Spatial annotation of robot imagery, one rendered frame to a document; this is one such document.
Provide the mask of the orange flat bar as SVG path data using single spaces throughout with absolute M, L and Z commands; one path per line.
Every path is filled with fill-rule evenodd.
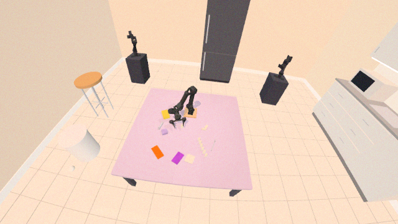
M 152 148 L 154 154 L 157 156 L 157 158 L 159 159 L 160 157 L 163 157 L 163 153 L 162 151 L 159 149 L 159 147 L 156 145 Z

